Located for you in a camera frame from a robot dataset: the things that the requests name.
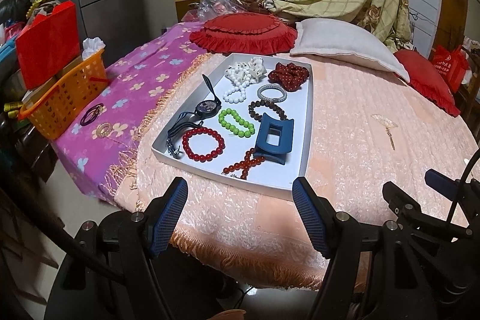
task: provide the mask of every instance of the jewelry tray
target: jewelry tray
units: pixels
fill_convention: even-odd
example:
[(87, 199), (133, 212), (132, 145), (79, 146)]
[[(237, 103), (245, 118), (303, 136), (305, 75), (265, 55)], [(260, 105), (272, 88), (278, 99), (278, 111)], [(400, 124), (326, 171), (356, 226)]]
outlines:
[[(217, 97), (222, 101), (222, 108), (220, 110), (231, 108), (235, 109), (241, 118), (249, 121), (255, 125), (255, 134), (250, 138), (240, 138), (235, 136), (229, 130), (223, 128), (218, 122), (218, 114), (212, 118), (208, 118), (203, 122), (203, 126), (216, 130), (225, 139), (226, 148), (221, 155), (214, 158), (210, 162), (195, 162), (189, 159), (183, 152), (182, 148), (182, 134), (177, 135), (172, 142), (175, 148), (181, 146), (181, 154), (178, 159), (170, 156), (167, 151), (167, 131), (173, 126), (179, 114), (182, 112), (193, 112), (196, 105), (203, 100), (212, 100), (214, 97), (208, 90), (205, 83), (201, 83), (192, 94), (185, 100), (185, 102), (178, 108), (176, 113), (171, 117), (169, 122), (160, 131), (157, 138), (153, 142), (152, 150), (159, 162), (166, 163), (173, 167), (177, 167), (184, 171), (191, 172), (208, 178), (213, 181), (221, 182), (226, 185), (242, 188), (255, 193), (265, 194), (270, 197), (292, 200), (292, 183), (298, 176), (304, 176), (307, 170), (307, 163), (310, 151), (310, 138), (313, 116), (313, 95), (314, 82), (313, 73), (310, 64), (296, 62), (292, 60), (285, 60), (274, 56), (261, 56), (263, 59), (263, 66), (267, 70), (267, 74), (260, 79), (259, 83), (251, 84), (247, 87), (247, 99), (242, 103), (227, 103), (222, 96), (225, 91), (231, 88), (232, 82), (224, 77), (225, 70), (229, 65), (235, 62), (246, 62), (255, 55), (246, 55), (244, 53), (233, 53), (225, 58), (225, 60), (209, 75), (207, 75), (214, 86), (214, 91)], [(283, 64), (294, 63), (301, 67), (306, 67), (309, 70), (310, 77), (307, 79), (300, 89), (295, 92), (288, 92), (287, 99), (284, 102), (278, 103), (284, 111), (288, 119), (294, 119), (293, 129), (293, 146), (292, 151), (287, 154), (285, 165), (265, 161), (261, 165), (251, 167), (248, 173), (247, 180), (240, 179), (242, 170), (233, 172), (238, 178), (233, 178), (231, 175), (222, 173), (224, 167), (228, 167), (234, 163), (244, 160), (245, 152), (250, 148), (255, 147), (260, 123), (250, 117), (248, 113), (248, 105), (252, 101), (259, 100), (257, 90), (263, 85), (269, 84), (268, 73), (272, 71), (276, 64), (280, 62)], [(270, 98), (281, 97), (282, 93), (277, 90), (265, 90), (263, 95)], [(235, 92), (231, 97), (238, 97), (239, 92)], [(270, 117), (278, 119), (278, 115), (271, 109), (265, 107), (257, 107), (255, 111), (259, 114), (267, 113)], [(234, 124), (238, 129), (243, 129), (235, 122), (230, 115), (225, 116), (225, 120)], [(190, 116), (190, 121), (198, 122), (198, 117)], [(271, 144), (278, 144), (278, 136), (269, 135), (267, 141)], [(217, 141), (207, 134), (194, 135), (189, 140), (190, 148), (194, 153), (199, 155), (206, 155), (213, 149), (218, 147)]]

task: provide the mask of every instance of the red polka dot scrunchie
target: red polka dot scrunchie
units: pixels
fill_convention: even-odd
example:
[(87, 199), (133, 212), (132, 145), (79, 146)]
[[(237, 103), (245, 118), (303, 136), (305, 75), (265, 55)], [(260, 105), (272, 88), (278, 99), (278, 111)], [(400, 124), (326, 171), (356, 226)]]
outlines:
[(308, 69), (294, 63), (284, 65), (277, 63), (275, 69), (268, 74), (270, 81), (279, 83), (288, 92), (297, 91), (310, 76)]

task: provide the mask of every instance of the bed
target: bed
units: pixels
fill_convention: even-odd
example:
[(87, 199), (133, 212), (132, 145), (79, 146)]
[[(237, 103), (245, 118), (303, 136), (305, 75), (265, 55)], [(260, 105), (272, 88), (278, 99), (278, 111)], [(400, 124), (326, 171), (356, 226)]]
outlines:
[[(153, 155), (153, 141), (203, 83), (201, 74), (225, 58), (188, 42), (188, 31), (199, 26), (176, 25), (110, 67), (109, 92), (91, 104), (105, 103), (106, 112), (88, 127), (72, 124), (56, 141), (60, 159), (83, 193), (129, 211), (144, 210), (182, 176), (189, 197), (173, 245), (253, 286), (319, 288), (328, 262), (311, 246), (292, 202), (201, 178)], [(317, 194), (360, 222), (382, 224), (394, 218), (382, 198), (382, 185), (393, 181), (425, 213), (445, 218), (449, 202), (423, 177), (430, 168), (460, 177), (477, 148), (463, 120), (393, 73), (318, 56), (295, 59), (311, 64), (314, 74), (306, 178)], [(99, 138), (95, 129), (105, 122), (113, 131)], [(392, 123), (395, 149), (385, 127)], [(480, 175), (478, 169), (473, 175)], [(454, 222), (465, 224), (461, 213)], [(360, 270), (364, 275), (366, 264)]]

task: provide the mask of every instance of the watch face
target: watch face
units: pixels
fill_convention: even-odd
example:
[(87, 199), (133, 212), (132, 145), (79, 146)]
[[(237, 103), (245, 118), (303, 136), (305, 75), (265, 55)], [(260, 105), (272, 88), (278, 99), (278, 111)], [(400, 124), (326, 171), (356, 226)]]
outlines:
[(202, 114), (208, 114), (217, 108), (214, 100), (204, 100), (197, 105), (196, 110)]

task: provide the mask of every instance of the red beaded bracelet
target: red beaded bracelet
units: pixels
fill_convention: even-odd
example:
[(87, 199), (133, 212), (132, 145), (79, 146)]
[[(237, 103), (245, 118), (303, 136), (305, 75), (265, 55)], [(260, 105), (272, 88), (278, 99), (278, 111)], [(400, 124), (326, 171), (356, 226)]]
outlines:
[[(193, 135), (200, 135), (202, 133), (210, 135), (215, 140), (218, 141), (218, 148), (216, 150), (213, 150), (210, 153), (207, 153), (207, 155), (197, 155), (196, 153), (193, 153), (188, 144), (188, 139), (190, 137), (192, 137)], [(182, 145), (183, 145), (183, 150), (185, 151), (185, 153), (190, 159), (195, 160), (196, 162), (200, 161), (204, 163), (205, 161), (210, 162), (212, 159), (216, 158), (218, 155), (221, 155), (223, 153), (223, 150), (225, 149), (225, 140), (221, 135), (219, 135), (219, 133), (216, 130), (201, 127), (201, 128), (196, 128), (196, 129), (187, 131), (183, 135)]]
[(255, 148), (250, 148), (248, 151), (245, 153), (245, 160), (242, 160), (241, 162), (232, 164), (231, 166), (225, 167), (223, 169), (223, 174), (227, 175), (230, 172), (234, 172), (240, 169), (243, 169), (241, 172), (240, 179), (246, 180), (247, 175), (248, 175), (248, 170), (250, 170), (250, 167), (255, 167), (256, 165), (260, 165), (265, 161), (265, 157), (260, 156), (258, 158), (250, 159), (250, 157), (255, 153)]

